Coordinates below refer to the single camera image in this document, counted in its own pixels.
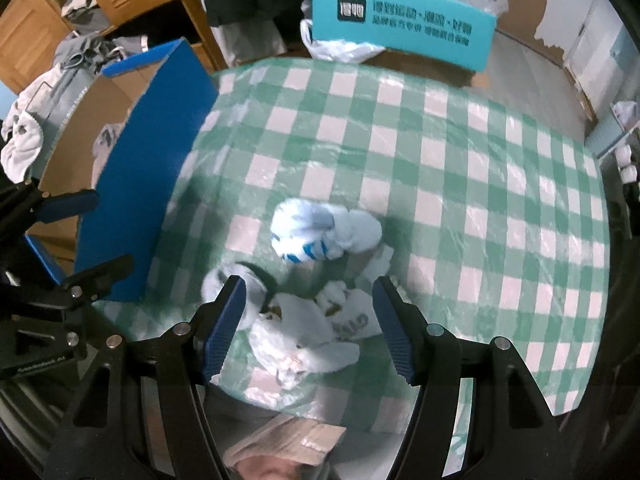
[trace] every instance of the blue and white sock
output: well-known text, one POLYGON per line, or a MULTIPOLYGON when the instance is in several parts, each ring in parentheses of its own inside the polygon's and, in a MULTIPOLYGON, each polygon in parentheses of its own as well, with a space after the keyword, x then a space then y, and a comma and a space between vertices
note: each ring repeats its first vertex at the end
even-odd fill
POLYGON ((382 226, 370 213, 299 198, 278 204, 271 221, 271 245, 296 264, 335 260, 346 251, 363 253, 381 239, 382 226))

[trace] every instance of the green and white checkered tablecloth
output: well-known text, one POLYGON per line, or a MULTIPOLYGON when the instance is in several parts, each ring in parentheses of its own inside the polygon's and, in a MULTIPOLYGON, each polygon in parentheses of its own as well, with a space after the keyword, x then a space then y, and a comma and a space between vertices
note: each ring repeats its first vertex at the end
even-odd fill
MULTIPOLYGON (((276 282, 308 298, 329 279, 353 286, 362 258, 293 266, 271 249, 275 206, 302 196, 376 214, 395 251, 390 274, 430 322, 482 342, 506 336, 553 413, 577 406, 609 273, 604 192, 583 146, 465 91, 380 68, 270 59, 217 79, 145 301, 98 306, 126 335, 188 320, 221 262, 255 264, 272 292, 276 282)), ((402 432, 416 391, 395 374, 382 336, 361 347, 356 365, 283 391, 237 333, 217 380, 255 404, 402 432)), ((470 394, 465 383, 454 448, 465 443, 470 394)))

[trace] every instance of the bolt head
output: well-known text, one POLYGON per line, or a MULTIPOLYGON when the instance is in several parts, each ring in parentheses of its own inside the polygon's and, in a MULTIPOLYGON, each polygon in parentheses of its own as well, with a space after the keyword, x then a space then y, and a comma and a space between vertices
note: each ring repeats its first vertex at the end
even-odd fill
POLYGON ((107 346, 111 348, 111 350, 120 346, 120 343, 122 343, 122 336, 118 334, 114 334, 107 339, 107 346))
POLYGON ((186 335, 191 331, 191 325, 189 323, 178 323, 174 326, 175 335, 186 335))
POLYGON ((66 335, 66 344, 68 344, 69 346, 71 346, 71 348, 78 346, 78 343, 80 342, 80 336, 75 333, 75 332, 69 332, 66 335))
POLYGON ((430 323, 427 326, 427 334, 432 335, 434 337, 439 337, 444 334, 444 327, 437 323, 430 323))
POLYGON ((505 337, 497 337, 497 338, 495 338, 494 339, 494 344, 500 350, 508 350, 509 348, 511 348, 511 342, 505 337))

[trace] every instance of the blue box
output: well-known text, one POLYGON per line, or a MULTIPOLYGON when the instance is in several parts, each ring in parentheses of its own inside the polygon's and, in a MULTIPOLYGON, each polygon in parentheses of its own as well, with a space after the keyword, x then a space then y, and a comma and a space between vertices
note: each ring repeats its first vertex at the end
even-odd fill
POLYGON ((105 124, 124 123, 95 187, 98 207, 79 219, 34 225, 28 234, 39 241, 31 242, 36 252, 48 251, 66 272, 132 254, 134 272, 108 299, 140 300, 180 168, 217 97, 185 40, 103 70, 73 110, 40 180, 54 196, 89 189, 95 138, 105 124))
POLYGON ((456 0, 313 0, 314 40, 415 52, 482 72, 496 17, 456 0))

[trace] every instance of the black logo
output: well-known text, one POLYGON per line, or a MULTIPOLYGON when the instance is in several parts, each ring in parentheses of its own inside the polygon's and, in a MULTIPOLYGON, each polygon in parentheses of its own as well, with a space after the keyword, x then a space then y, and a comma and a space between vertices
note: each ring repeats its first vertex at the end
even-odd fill
POLYGON ((338 0, 339 21, 364 23, 366 17, 366 0, 338 0))

